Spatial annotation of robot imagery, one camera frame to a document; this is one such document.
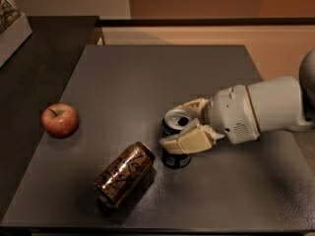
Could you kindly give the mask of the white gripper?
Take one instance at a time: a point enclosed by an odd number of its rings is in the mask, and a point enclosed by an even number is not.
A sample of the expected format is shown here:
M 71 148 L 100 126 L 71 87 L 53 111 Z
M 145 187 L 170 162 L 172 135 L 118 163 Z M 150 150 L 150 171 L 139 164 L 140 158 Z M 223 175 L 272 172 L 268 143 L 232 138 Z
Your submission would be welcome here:
M 206 110 L 210 125 L 200 123 L 206 119 Z M 210 101 L 194 99 L 170 109 L 164 115 L 164 119 L 171 122 L 177 122 L 180 118 L 191 121 L 179 133 L 176 142 L 179 151 L 187 154 L 210 149 L 223 136 L 237 145 L 255 141 L 260 135 L 246 86 L 220 90 Z M 170 148 L 170 142 L 164 138 L 159 143 L 163 148 Z

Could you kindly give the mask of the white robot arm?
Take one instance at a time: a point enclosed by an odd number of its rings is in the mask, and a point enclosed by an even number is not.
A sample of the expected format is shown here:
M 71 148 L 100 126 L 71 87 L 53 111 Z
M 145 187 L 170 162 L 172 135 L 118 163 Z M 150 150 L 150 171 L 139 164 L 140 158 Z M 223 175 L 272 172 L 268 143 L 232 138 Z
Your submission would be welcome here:
M 280 76 L 251 86 L 234 86 L 212 98 L 179 105 L 164 115 L 175 131 L 160 140 L 171 154 L 191 154 L 226 139 L 234 145 L 266 132 L 315 128 L 315 50 L 303 58 L 299 77 Z

